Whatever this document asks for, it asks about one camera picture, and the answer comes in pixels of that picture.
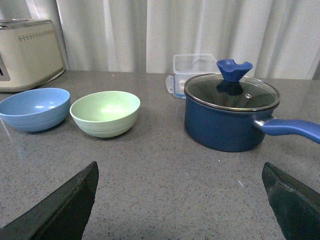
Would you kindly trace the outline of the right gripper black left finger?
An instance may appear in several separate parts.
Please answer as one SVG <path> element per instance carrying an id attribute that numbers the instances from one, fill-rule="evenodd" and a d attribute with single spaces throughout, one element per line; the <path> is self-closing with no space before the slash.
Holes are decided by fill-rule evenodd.
<path id="1" fill-rule="evenodd" d="M 99 181 L 96 161 L 0 230 L 2 240 L 80 240 Z"/>

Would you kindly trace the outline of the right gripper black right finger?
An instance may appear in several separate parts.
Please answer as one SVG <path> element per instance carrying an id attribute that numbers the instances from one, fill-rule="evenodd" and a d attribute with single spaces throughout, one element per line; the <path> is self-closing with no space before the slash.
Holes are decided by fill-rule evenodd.
<path id="1" fill-rule="evenodd" d="M 320 238 L 320 194 L 266 162 L 261 178 L 268 202 L 287 240 Z"/>

